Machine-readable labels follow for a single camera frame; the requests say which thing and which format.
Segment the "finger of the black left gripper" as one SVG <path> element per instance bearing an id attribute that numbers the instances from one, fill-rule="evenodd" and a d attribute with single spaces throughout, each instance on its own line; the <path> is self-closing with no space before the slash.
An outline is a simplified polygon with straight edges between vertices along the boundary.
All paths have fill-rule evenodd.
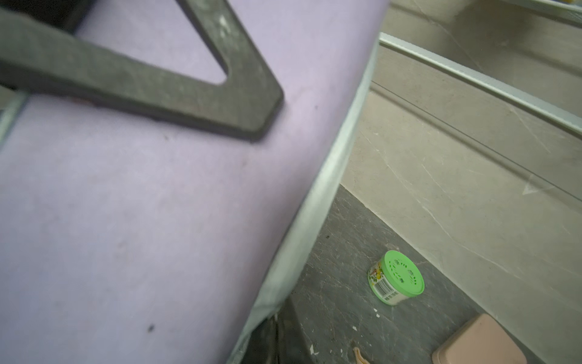
<path id="1" fill-rule="evenodd" d="M 267 132 L 283 105 L 283 89 L 226 1 L 179 4 L 223 69 L 220 84 L 77 38 L 73 29 L 91 5 L 2 2 L 2 84 L 242 140 L 258 140 Z"/>

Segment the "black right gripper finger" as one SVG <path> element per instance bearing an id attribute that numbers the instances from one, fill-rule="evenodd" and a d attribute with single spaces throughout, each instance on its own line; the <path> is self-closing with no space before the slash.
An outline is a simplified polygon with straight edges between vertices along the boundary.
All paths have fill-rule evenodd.
<path id="1" fill-rule="evenodd" d="M 313 364 L 295 306 L 288 298 L 250 337 L 241 363 Z"/>

